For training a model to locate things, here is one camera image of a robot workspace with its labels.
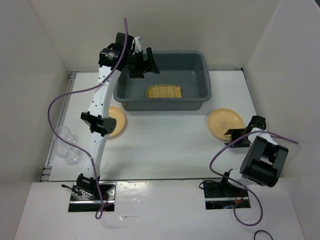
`gray tub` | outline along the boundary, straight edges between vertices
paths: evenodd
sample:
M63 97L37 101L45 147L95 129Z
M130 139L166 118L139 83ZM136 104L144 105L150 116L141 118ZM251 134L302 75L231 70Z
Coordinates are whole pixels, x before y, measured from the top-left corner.
M122 71L113 96L127 111L198 110L211 98L211 82L204 55L199 51L155 51L154 61L160 74L146 73L145 78L129 78ZM181 86L182 98L147 98L153 85Z

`white wall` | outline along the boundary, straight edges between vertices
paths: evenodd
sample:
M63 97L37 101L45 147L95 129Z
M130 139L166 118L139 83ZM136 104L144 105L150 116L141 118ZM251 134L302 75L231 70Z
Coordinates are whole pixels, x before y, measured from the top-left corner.
M283 175L305 238L319 238L320 8L314 0L281 0L245 77L268 128L300 142L289 146Z
M200 50L211 69L245 67L279 0L30 0L67 68L96 71L124 32L154 50Z
M49 101L69 74L27 0L0 1L0 33L0 238L10 240L46 161Z

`orange plate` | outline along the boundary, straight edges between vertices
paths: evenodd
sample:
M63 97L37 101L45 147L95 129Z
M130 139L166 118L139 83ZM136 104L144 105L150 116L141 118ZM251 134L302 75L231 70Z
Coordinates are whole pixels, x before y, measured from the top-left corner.
M114 137L124 128L126 124L126 116L124 112L115 106L110 106L109 108L109 117L116 119L116 126L113 133L110 134L110 137Z
M218 139L230 140L230 135L224 135L228 129L243 129L245 123L238 113L227 108L212 111L208 118L208 126L213 135Z

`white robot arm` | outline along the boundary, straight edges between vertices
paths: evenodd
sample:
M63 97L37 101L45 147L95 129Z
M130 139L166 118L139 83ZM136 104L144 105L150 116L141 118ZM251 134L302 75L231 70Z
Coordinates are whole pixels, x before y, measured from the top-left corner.
M88 111L81 114L81 119L90 126L91 134L88 152L93 158L98 178L100 177L100 164L105 145L117 124L116 119L109 117L109 107L115 85L122 70L126 68L131 79L144 78L144 74L147 72L160 73L150 47L146 49L147 60L144 60L143 51L141 50L142 38L133 38L129 35L127 39L127 45L124 46L125 35L118 33L115 43L110 44L100 52L97 83L101 86L96 89ZM123 48L126 48L126 51L118 68L109 79L105 80L118 62ZM78 176L76 184L77 188L87 195L97 195L94 166L90 159L87 160L85 167Z

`white table surface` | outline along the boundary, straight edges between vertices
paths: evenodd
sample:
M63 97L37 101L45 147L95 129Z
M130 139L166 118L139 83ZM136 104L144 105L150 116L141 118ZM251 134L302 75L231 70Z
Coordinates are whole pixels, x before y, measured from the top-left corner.
M106 143L101 162L101 180L195 179L216 177L209 170L212 157L224 147L208 128L208 115L219 108L236 111L245 125L256 114L242 71L210 71L212 97L197 111L128 112L124 131ZM98 73L78 73L73 91L97 83ZM60 125L71 129L76 143L89 148L89 127L80 119L94 92L70 97ZM122 105L113 98L111 106ZM214 168L225 172L240 167L248 149L228 149ZM87 156L80 153L78 164L69 164L56 155L49 158L50 181L75 181Z
M70 191L63 182L33 183L16 240L252 240L257 230L275 240L303 240L304 236L285 180L273 188L252 186L263 206L262 222L246 227L232 209L206 210L201 180L118 182L115 210L100 220L95 212L68 212ZM237 209L241 220L253 223L259 206ZM257 240L270 240L260 235Z

